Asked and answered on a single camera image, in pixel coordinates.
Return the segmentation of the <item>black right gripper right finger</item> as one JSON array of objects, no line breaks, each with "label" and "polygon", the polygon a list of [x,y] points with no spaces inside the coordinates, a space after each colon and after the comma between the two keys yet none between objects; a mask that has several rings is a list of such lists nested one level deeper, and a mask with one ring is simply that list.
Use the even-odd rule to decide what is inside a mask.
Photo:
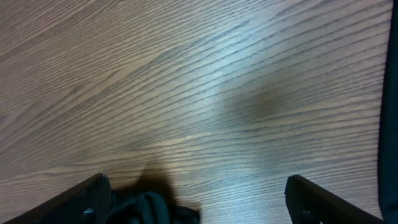
[{"label": "black right gripper right finger", "polygon": [[293,224],[362,224],[383,221],[301,175],[291,175],[285,203]]}]

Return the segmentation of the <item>black shirt with white text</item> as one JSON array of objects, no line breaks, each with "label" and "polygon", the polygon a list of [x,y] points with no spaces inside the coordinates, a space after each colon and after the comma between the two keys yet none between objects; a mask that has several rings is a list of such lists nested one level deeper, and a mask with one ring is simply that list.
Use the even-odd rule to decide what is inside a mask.
[{"label": "black shirt with white text", "polygon": [[377,180],[383,222],[397,224],[397,0],[393,1],[384,72]]}]

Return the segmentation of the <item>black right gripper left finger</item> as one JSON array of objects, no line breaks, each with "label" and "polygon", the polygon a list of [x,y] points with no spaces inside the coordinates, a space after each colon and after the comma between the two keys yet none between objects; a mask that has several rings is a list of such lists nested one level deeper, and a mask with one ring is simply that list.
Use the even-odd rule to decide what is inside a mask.
[{"label": "black right gripper left finger", "polygon": [[104,223],[110,205],[109,179],[99,173],[5,224],[99,224]]}]

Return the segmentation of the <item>black t-shirt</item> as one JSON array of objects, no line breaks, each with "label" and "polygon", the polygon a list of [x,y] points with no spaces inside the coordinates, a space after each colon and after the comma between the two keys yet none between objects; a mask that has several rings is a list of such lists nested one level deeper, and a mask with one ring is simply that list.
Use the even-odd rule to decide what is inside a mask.
[{"label": "black t-shirt", "polygon": [[199,224],[200,212],[168,203],[159,193],[112,191],[105,224]]}]

